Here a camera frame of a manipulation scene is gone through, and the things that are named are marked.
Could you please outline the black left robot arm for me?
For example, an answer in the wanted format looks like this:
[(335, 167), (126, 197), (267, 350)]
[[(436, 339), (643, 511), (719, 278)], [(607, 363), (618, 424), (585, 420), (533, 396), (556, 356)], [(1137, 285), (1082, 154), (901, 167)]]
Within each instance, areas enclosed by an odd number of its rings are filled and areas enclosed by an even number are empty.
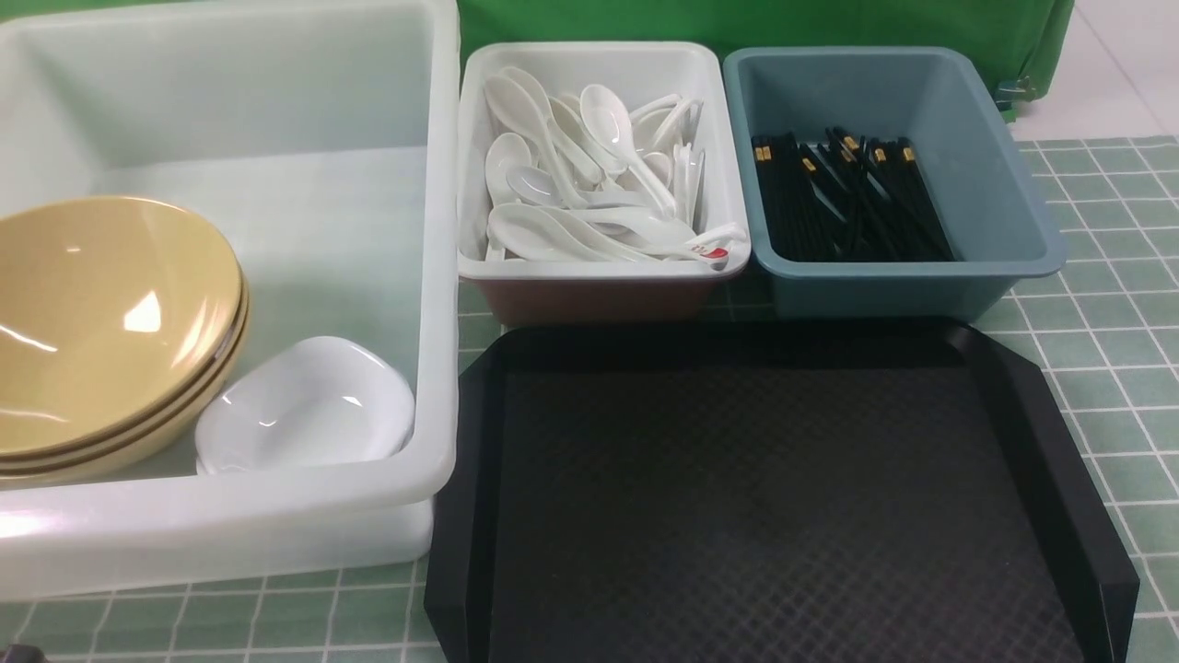
[(38, 646), (9, 645), (1, 652), (1, 663), (46, 663), (45, 652)]

